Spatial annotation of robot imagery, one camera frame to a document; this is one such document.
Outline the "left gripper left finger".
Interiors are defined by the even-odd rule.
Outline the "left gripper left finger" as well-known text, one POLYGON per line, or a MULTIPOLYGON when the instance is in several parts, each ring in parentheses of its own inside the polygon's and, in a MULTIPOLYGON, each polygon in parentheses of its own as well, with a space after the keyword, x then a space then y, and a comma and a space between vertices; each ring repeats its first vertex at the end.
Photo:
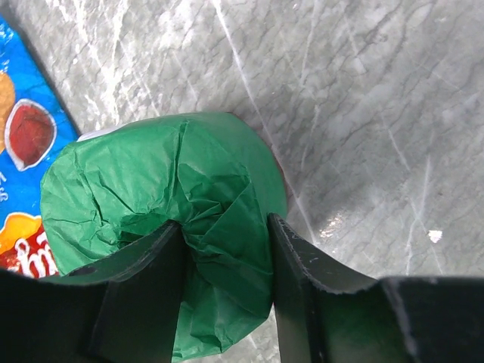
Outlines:
POLYGON ((185 278, 179 224, 63 277, 1 273, 3 362, 169 362, 185 278))

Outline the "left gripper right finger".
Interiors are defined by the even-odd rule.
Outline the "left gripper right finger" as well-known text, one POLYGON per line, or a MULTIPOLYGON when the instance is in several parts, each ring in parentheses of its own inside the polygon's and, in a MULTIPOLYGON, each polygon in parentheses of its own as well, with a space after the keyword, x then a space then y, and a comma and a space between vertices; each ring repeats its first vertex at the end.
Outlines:
POLYGON ((268 217, 283 362, 481 362, 482 278, 374 279, 268 217))

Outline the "green roll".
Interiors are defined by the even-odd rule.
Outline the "green roll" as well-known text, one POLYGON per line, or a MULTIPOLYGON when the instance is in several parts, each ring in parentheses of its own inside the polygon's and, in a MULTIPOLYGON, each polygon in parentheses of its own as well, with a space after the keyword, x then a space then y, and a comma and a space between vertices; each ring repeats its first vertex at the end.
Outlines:
POLYGON ((267 222, 287 214, 284 178, 231 113, 147 119, 68 144, 42 178, 40 210, 62 275, 180 224, 191 261, 175 361, 225 352, 269 315, 267 222))

